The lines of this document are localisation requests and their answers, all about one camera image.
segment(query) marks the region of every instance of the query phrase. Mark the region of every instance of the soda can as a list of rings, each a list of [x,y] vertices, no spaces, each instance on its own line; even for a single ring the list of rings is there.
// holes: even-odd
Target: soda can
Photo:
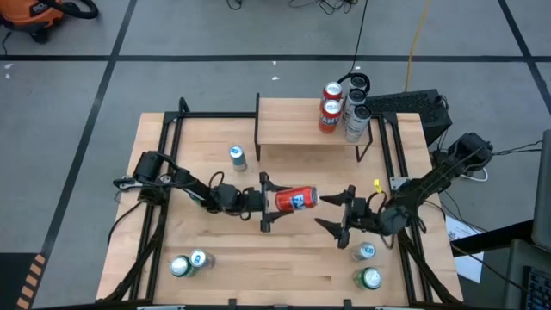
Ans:
[[[191,252],[189,261],[191,262],[192,266],[198,269],[207,270],[214,267],[216,259],[214,258],[214,255],[202,249],[197,249]]]
[[[375,257],[375,246],[369,242],[362,242],[350,249],[350,257],[354,262],[361,262]]]
[[[336,100],[325,102],[319,116],[318,127],[322,133],[332,133],[337,128],[338,117],[341,115],[341,104]]]
[[[245,153],[241,146],[230,147],[230,158],[232,159],[233,169],[235,171],[244,171],[247,169],[247,161],[245,160]]]
[[[361,289],[378,289],[382,284],[381,273],[373,267],[354,271],[352,280]]]
[[[356,106],[354,113],[346,123],[346,140],[351,143],[357,142],[365,128],[368,127],[369,120],[371,120],[369,108],[364,104]]]
[[[312,186],[285,189],[275,193],[275,206],[282,212],[314,208],[318,205],[318,191]]]
[[[190,261],[189,257],[185,255],[178,255],[170,263],[170,272],[173,276],[194,276],[199,269],[194,267]]]
[[[342,95],[343,87],[341,86],[341,84],[337,82],[329,82],[324,87],[323,95],[321,97],[321,103],[319,104],[319,106],[323,108],[325,102],[327,102],[328,100],[336,100],[337,102],[339,102]]]
[[[349,90],[366,90],[368,87],[367,76],[356,75],[350,78]]]
[[[348,119],[354,113],[354,109],[360,104],[365,103],[365,98],[367,97],[365,91],[363,90],[351,90],[346,98],[344,98],[344,108],[343,108],[343,122],[344,125],[348,123]]]

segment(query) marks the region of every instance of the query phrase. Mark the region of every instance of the yellow cable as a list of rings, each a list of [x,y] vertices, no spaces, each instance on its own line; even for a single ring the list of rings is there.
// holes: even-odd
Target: yellow cable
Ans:
[[[419,25],[417,26],[417,31],[415,32],[415,37],[413,38],[412,49],[410,49],[410,57],[407,59],[406,86],[404,88],[404,91],[407,91],[407,85],[410,83],[410,68],[412,66],[413,51],[415,50],[415,46],[417,45],[417,39],[419,38],[419,34],[421,33],[424,18],[429,12],[429,5],[430,0],[427,0],[427,3],[424,5],[423,14],[421,14],[421,20],[419,21]]]

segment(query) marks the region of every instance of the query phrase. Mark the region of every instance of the red soda can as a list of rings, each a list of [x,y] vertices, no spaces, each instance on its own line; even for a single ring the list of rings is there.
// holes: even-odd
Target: red soda can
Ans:
[[[332,133],[337,128],[338,117],[341,115],[341,104],[336,100],[325,102],[319,115],[318,127],[322,133]]]
[[[324,93],[321,97],[321,103],[319,106],[323,108],[324,104],[328,100],[341,100],[341,95],[343,94],[343,87],[337,82],[329,82],[324,87]]]
[[[318,205],[318,191],[313,186],[278,191],[275,193],[275,205],[282,212],[314,208]]]

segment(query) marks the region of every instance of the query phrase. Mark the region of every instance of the grey floor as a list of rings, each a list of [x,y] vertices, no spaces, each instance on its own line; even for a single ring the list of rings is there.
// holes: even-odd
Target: grey floor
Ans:
[[[64,204],[66,179],[77,172],[34,307],[95,299],[115,220],[111,181],[126,171],[140,113],[173,110],[179,96],[195,111],[252,111],[258,91],[317,97],[351,63],[314,61],[320,58],[313,55],[352,55],[362,17],[361,5],[348,15],[327,16],[315,6],[290,9],[285,0],[244,0],[240,11],[229,10],[223,0],[95,1],[100,18],[67,18],[44,46],[14,34],[6,44],[11,58],[0,58],[1,252],[40,251],[56,207]],[[551,3],[506,4],[531,55],[551,55]],[[369,1],[359,54],[407,55],[423,7],[424,0]],[[0,38],[5,33],[0,28]],[[231,57],[249,54],[261,60]],[[434,1],[416,54],[504,56],[413,63],[410,90],[436,88],[449,99],[454,126],[446,145],[469,131],[503,150],[537,141],[551,127],[542,96],[547,88],[538,89],[534,79],[538,71],[550,83],[551,63],[530,70],[534,59],[519,48],[499,1]],[[144,55],[182,57],[141,61]],[[274,65],[272,60],[290,59],[282,55],[306,56]],[[357,63],[371,78],[371,95],[403,90],[404,59]],[[85,130],[89,117],[91,132]],[[84,158],[71,169],[79,145]],[[526,220],[533,212],[538,163],[535,153],[495,158],[487,166],[488,182],[457,180],[449,192],[464,218],[486,229]],[[506,255],[489,252],[485,261],[499,267]],[[489,271],[480,285],[464,279],[461,285],[469,303],[499,305],[503,283]]]

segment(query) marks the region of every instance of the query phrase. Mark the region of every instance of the orange vacuum cleaner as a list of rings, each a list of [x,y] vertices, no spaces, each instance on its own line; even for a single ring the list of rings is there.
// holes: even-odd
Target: orange vacuum cleaner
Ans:
[[[76,18],[98,16],[92,0],[81,0],[89,10],[82,11],[75,3],[61,0],[0,0],[0,22],[9,29],[31,34],[34,41],[48,41],[48,30],[61,23],[65,14]]]

